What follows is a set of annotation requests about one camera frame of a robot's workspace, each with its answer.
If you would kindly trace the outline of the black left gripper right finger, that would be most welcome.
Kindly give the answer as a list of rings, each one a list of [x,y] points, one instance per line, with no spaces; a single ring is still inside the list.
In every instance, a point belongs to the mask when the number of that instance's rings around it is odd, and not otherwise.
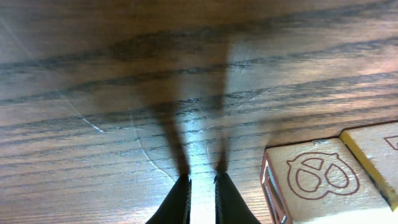
[[[226,172],[215,176],[216,224],[260,224]]]

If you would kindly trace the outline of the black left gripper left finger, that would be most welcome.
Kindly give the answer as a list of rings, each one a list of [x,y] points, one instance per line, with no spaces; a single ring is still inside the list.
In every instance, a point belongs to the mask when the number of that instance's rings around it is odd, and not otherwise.
[[[181,175],[166,198],[146,224],[189,224],[192,180]]]

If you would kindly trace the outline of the white number two block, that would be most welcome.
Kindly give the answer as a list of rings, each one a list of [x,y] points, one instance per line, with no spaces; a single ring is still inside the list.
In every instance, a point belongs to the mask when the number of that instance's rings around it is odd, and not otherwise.
[[[397,223],[387,201],[338,138],[264,151],[261,187],[273,223]]]

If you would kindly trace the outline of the acorn picture block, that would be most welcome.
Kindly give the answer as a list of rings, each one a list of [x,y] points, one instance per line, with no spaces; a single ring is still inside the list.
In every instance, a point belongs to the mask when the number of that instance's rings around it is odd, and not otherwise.
[[[340,139],[373,178],[397,212],[397,123],[346,129]]]

